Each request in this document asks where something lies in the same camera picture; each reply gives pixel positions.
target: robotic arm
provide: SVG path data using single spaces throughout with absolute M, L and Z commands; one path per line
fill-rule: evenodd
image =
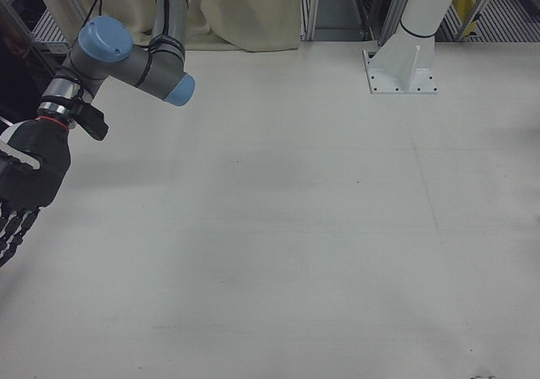
M 71 163 L 69 130 L 78 123 L 92 138 L 105 138 L 108 126 L 92 100 L 109 75 L 176 106 L 190 100 L 195 81 L 184 72 L 183 45 L 190 1 L 156 0 L 145 47 L 133 45 L 116 19 L 88 21 L 42 95 L 38 117 L 0 136 L 0 267 L 57 195 Z

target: blue joint cap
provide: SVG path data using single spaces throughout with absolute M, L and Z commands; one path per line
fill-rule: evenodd
M 183 106 L 192 98 L 194 91 L 195 79 L 189 73 L 185 73 L 184 77 L 163 101 L 175 106 Z
M 93 59 L 119 62 L 133 49 L 132 35 L 122 22 L 111 16 L 91 19 L 78 33 L 78 44 Z

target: white table surface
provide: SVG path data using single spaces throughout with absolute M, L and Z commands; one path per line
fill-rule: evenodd
M 540 45 L 438 45 L 422 96 L 361 48 L 189 51 L 184 108 L 108 80 L 0 271 L 0 378 L 540 377 Z

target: white metal mounting base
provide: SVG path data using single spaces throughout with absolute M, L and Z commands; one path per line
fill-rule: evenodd
M 422 82 L 412 84 L 412 88 L 405 90 L 397 78 L 390 75 L 382 68 L 371 68 L 370 60 L 373 53 L 368 50 L 363 50 L 365 71 L 368 74 L 368 82 L 370 83 L 371 94 L 373 95 L 435 95 L 437 93 L 437 85 L 433 80 L 433 75 L 428 68 L 417 68 L 416 73 Z

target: white pillar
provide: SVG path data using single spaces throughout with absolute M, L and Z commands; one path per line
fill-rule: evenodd
M 408 0 L 396 34 L 372 57 L 364 51 L 374 94 L 434 94 L 435 32 L 452 0 Z

